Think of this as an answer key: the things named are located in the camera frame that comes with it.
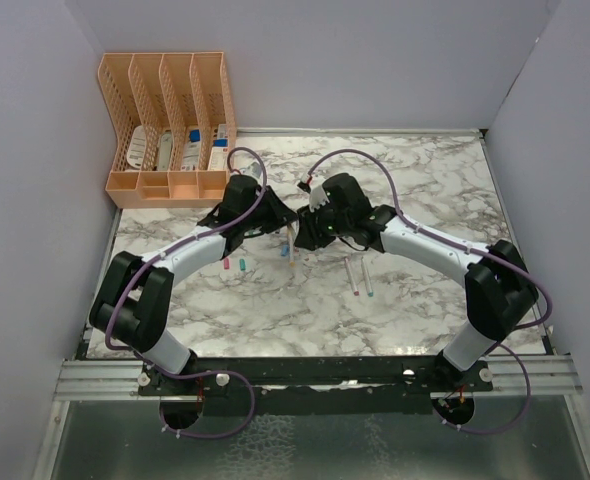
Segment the yellow cap marker pen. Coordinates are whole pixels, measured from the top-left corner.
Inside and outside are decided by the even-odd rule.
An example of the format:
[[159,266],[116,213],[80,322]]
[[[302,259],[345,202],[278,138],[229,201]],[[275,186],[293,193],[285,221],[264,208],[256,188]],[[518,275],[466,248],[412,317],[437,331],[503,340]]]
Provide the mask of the yellow cap marker pen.
[[288,259],[289,259],[289,266],[295,267],[295,232],[292,226],[287,226],[287,241],[288,241]]

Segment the pink cap marker pen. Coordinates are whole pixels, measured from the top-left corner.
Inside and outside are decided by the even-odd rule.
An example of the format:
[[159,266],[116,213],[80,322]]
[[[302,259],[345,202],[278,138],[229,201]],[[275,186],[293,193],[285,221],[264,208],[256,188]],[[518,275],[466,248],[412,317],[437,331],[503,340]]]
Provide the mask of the pink cap marker pen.
[[358,283],[356,281],[355,273],[352,268],[351,260],[349,257],[344,258],[344,265],[345,265],[345,269],[346,269],[346,273],[347,273],[347,278],[348,278],[348,281],[349,281],[349,284],[351,287],[351,291],[354,296],[359,296],[360,292],[359,292]]

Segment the teal cap marker pen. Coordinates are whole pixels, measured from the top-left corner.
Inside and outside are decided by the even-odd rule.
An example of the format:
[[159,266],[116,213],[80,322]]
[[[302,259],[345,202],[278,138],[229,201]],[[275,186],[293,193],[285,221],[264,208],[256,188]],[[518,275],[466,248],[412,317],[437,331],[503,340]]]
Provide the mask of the teal cap marker pen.
[[373,290],[371,276],[370,276],[370,272],[369,272],[366,258],[362,257],[360,262],[361,262],[360,264],[361,264],[361,270],[362,270],[364,284],[365,284],[365,288],[366,288],[366,293],[367,293],[368,297],[372,298],[374,296],[374,290]]

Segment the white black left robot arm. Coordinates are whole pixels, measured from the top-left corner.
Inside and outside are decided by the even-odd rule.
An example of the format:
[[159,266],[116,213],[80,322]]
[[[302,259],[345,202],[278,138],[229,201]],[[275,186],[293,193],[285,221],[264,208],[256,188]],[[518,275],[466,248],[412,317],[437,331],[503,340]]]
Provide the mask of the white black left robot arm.
[[89,313],[90,325],[107,341],[117,340],[162,368],[161,382],[170,392],[189,392],[196,380],[189,364],[195,353],[167,328],[174,287],[229,256],[245,238],[296,220],[296,212],[271,187],[261,187],[251,176],[232,176],[222,201],[187,236],[145,255],[122,251],[111,260]]

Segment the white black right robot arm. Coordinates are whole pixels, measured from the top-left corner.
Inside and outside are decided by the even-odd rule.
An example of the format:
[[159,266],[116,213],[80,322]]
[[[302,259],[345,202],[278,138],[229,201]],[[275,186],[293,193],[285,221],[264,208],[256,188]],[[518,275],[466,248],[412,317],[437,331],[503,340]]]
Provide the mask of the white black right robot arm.
[[486,246],[426,229],[392,206],[373,206],[349,174],[334,175],[311,190],[297,216],[295,246],[300,249],[314,251],[350,238],[366,250],[413,260],[463,287],[467,322],[434,367],[444,390],[466,384],[473,364],[505,340],[539,298],[512,243]]

